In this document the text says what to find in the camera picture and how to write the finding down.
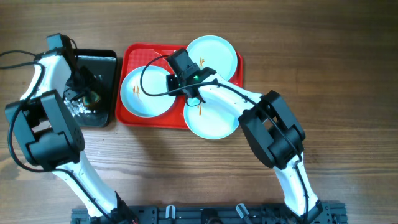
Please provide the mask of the pale blue plate front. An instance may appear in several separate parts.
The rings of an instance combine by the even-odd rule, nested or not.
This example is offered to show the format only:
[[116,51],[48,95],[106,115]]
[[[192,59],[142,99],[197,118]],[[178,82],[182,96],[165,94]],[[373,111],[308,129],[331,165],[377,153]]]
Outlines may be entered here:
[[186,96],[183,118],[189,130],[210,140],[228,137],[239,126],[238,119],[213,96],[204,101]]

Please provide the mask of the pale blue plate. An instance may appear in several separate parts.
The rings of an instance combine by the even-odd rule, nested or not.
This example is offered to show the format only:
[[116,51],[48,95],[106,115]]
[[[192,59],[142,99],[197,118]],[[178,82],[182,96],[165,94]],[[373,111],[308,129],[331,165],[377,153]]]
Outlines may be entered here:
[[186,48],[190,58],[203,69],[212,68],[225,80],[230,80],[238,66],[234,47],[224,38],[205,35],[193,40]]
[[[153,118],[164,114],[174,104],[176,97],[149,96],[141,88],[141,73],[144,66],[131,71],[123,80],[120,97],[123,106],[132,114],[142,118]],[[166,76],[169,74],[164,68],[150,65],[144,72],[143,87],[147,93],[158,94],[167,91]]]
[[239,126],[238,119],[213,96],[204,101],[186,96],[183,118],[189,130],[210,140],[228,137]]

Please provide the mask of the green scrubbing sponge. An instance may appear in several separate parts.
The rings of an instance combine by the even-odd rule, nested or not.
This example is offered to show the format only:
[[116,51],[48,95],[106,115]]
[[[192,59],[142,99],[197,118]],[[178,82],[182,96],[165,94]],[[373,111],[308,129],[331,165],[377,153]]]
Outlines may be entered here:
[[100,101],[101,97],[95,92],[90,92],[88,95],[82,98],[83,106],[91,110],[98,107]]

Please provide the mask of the pale blue plate back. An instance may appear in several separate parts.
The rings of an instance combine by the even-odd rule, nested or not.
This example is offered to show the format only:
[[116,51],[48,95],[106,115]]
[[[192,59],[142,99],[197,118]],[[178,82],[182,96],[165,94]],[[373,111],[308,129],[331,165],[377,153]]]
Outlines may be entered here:
[[186,48],[190,58],[203,69],[212,68],[225,80],[230,80],[238,66],[234,47],[224,38],[205,35],[193,40]]

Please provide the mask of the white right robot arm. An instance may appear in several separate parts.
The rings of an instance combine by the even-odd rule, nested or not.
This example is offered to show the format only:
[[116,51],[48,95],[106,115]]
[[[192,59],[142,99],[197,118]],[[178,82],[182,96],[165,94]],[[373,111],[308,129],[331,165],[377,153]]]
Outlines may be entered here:
[[297,220],[311,223],[321,214],[322,206],[304,166],[305,132],[279,93],[247,91],[212,70],[198,72],[187,81],[167,75],[166,87],[171,95],[199,97],[231,113],[254,155],[274,170],[284,203]]

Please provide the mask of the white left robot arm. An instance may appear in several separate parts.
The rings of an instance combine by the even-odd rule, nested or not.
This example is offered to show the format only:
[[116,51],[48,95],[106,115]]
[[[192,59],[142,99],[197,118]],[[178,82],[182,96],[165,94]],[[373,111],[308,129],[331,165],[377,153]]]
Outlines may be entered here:
[[91,223],[137,223],[137,216],[95,171],[83,133],[63,101],[73,59],[61,53],[36,54],[35,73],[20,100],[5,107],[7,143],[14,162],[34,173],[53,173],[85,204]]

